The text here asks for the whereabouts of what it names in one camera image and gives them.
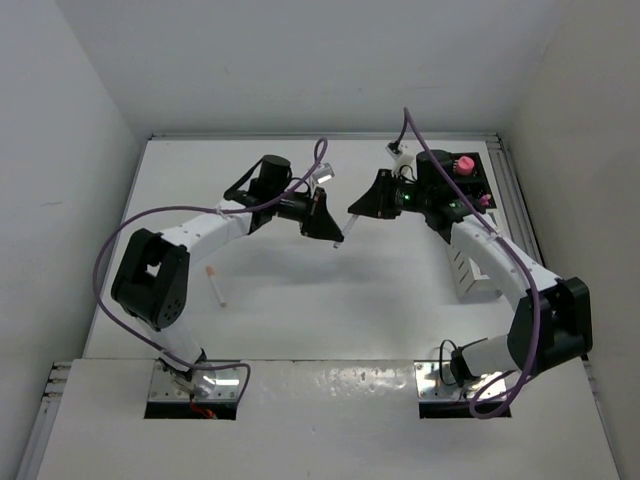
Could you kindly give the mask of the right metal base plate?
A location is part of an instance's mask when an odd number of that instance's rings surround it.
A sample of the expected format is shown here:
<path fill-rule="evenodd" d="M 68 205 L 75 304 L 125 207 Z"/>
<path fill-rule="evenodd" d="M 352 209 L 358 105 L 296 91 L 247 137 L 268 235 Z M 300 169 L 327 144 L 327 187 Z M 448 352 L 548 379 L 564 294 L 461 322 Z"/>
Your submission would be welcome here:
<path fill-rule="evenodd" d="M 500 372 L 485 374 L 464 387 L 459 387 L 449 369 L 449 362 L 440 365 L 437 361 L 416 361 L 414 377 L 417 396 L 422 403 L 454 403 L 470 401 L 484 388 L 479 400 L 494 396 L 501 398 L 506 390 L 506 382 L 499 379 Z"/>

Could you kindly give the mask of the black and white organizer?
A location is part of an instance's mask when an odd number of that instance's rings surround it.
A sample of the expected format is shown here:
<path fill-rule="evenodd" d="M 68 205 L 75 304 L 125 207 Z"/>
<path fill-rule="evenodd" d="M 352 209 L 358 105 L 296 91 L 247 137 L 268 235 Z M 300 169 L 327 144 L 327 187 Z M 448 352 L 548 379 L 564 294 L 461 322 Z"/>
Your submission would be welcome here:
<path fill-rule="evenodd" d="M 454 172 L 454 162 L 460 156 L 469 156 L 475 161 L 475 169 L 470 176 L 459 176 Z M 443 166 L 448 169 L 452 179 L 463 194 L 471 201 L 489 194 L 491 205 L 483 208 L 483 218 L 492 224 L 492 228 L 504 238 L 510 238 L 511 233 L 505 219 L 503 202 L 497 189 L 495 175 L 491 168 L 482 160 L 477 152 L 450 153 L 443 152 Z M 482 222 L 471 215 L 460 233 L 452 237 L 454 243 L 446 244 L 446 253 L 453 279 L 454 290 L 462 303 L 490 303 L 497 301 L 502 292 L 492 282 L 484 266 L 490 259 L 489 254 L 482 250 L 488 245 L 490 233 Z"/>

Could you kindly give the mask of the white front cover board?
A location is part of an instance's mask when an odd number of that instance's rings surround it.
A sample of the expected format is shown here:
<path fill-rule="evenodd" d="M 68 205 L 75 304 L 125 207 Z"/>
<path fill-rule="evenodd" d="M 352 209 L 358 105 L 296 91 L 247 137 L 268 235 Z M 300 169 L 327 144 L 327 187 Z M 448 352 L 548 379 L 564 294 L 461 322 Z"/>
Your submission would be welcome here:
<path fill-rule="evenodd" d="M 511 416 L 423 419 L 413 366 L 256 361 L 233 421 L 151 420 L 150 360 L 77 360 L 42 479 L 614 479 L 584 369 L 529 385 Z"/>

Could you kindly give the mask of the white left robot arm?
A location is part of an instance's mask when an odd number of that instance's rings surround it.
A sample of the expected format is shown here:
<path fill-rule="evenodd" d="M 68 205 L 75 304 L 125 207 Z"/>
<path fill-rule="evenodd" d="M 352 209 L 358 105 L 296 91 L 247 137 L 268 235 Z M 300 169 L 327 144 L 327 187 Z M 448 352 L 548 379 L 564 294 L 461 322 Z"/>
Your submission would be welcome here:
<path fill-rule="evenodd" d="M 212 213 L 160 232 L 139 229 L 131 235 L 111 296 L 145 326 L 166 368 L 188 379 L 206 358 L 181 318 L 191 265 L 275 217 L 296 222 L 306 238 L 343 241 L 322 187 L 333 175 L 331 165 L 322 163 L 308 177 L 308 191 L 287 194 L 294 179 L 290 162 L 265 155 L 224 192 Z"/>

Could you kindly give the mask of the white marker pink cap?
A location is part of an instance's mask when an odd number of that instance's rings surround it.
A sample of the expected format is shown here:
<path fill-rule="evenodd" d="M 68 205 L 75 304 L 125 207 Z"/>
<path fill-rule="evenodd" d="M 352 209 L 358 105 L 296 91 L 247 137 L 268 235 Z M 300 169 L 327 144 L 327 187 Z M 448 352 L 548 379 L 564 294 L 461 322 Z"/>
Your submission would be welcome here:
<path fill-rule="evenodd" d="M 346 240 L 346 237 L 349 235 L 350 231 L 352 230 L 358 218 L 359 218 L 358 215 L 352 215 L 349 218 L 349 220 L 347 221 L 347 223 L 345 224 L 344 228 L 341 231 L 341 235 L 342 235 L 341 240 L 337 240 L 333 244 L 334 249 L 338 249 L 344 243 L 344 241 Z"/>

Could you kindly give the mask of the white marker orange cap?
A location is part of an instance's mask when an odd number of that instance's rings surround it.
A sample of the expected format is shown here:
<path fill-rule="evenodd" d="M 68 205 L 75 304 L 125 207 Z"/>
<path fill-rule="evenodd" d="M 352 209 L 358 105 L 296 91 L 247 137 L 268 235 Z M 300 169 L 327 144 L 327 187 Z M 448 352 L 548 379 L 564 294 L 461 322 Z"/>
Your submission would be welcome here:
<path fill-rule="evenodd" d="M 207 277 L 208 277 L 208 279 L 209 279 L 209 281 L 210 281 L 210 283 L 212 285 L 214 294 L 216 296 L 216 299 L 217 299 L 219 305 L 222 308 L 225 308 L 227 306 L 226 299 L 224 298 L 224 295 L 222 294 L 222 291 L 221 291 L 221 289 L 220 289 L 220 287 L 218 285 L 217 279 L 215 277 L 215 271 L 210 265 L 206 266 L 206 274 L 207 274 Z"/>

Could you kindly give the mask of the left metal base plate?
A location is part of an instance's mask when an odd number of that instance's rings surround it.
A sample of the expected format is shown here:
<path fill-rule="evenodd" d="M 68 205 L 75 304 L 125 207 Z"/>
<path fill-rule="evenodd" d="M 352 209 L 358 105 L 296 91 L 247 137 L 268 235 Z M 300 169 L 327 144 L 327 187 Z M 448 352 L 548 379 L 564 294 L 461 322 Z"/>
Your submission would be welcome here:
<path fill-rule="evenodd" d="M 151 375 L 148 400 L 155 403 L 234 403 L 242 380 L 235 368 L 195 371 L 188 380 L 182 372 L 176 372 L 158 360 Z"/>

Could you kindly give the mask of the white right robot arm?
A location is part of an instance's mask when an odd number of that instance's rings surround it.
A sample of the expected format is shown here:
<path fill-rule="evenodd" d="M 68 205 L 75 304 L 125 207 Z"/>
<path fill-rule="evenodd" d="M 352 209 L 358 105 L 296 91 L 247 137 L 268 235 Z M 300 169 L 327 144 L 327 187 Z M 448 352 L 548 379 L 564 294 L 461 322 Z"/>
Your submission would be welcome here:
<path fill-rule="evenodd" d="M 514 311 L 507 334 L 454 349 L 449 371 L 458 386 L 495 372 L 535 377 L 592 350 L 587 285 L 561 278 L 500 234 L 472 157 L 443 150 L 413 155 L 398 143 L 387 151 L 393 167 L 378 171 L 349 213 L 384 220 L 423 215 L 446 244 L 484 271 Z"/>

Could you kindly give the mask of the white marker pink-red cap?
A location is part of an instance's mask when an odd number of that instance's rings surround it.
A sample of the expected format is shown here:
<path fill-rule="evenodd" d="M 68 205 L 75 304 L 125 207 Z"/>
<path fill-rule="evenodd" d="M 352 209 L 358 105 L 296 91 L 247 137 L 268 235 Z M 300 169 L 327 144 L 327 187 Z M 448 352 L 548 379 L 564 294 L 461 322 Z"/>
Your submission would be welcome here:
<path fill-rule="evenodd" d="M 491 205 L 492 197 L 489 194 L 485 194 L 478 199 L 478 203 L 487 208 Z"/>

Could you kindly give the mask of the metal base plate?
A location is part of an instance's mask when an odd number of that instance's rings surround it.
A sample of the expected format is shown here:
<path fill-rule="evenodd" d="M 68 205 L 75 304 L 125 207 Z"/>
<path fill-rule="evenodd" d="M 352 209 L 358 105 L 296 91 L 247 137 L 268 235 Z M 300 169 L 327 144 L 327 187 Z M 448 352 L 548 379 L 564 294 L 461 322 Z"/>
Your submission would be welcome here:
<path fill-rule="evenodd" d="M 417 396 L 422 403 L 454 403 L 470 401 L 484 388 L 479 400 L 494 396 L 501 398 L 506 390 L 506 382 L 499 379 L 500 372 L 485 374 L 464 387 L 459 387 L 449 369 L 449 362 L 440 365 L 437 361 L 416 361 L 414 377 Z"/>
<path fill-rule="evenodd" d="M 195 371 L 188 380 L 182 372 L 176 372 L 158 360 L 151 375 L 148 400 L 155 403 L 234 403 L 242 380 L 235 368 Z"/>

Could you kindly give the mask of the pink-capped clear marker jar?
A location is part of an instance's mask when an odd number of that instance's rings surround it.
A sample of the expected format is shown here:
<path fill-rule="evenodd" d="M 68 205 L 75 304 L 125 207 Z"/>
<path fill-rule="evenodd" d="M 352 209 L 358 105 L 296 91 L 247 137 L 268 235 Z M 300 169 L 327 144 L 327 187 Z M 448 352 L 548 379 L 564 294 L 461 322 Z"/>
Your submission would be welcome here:
<path fill-rule="evenodd" d="M 475 169 L 473 158 L 463 155 L 454 162 L 454 172 L 459 176 L 470 176 Z"/>

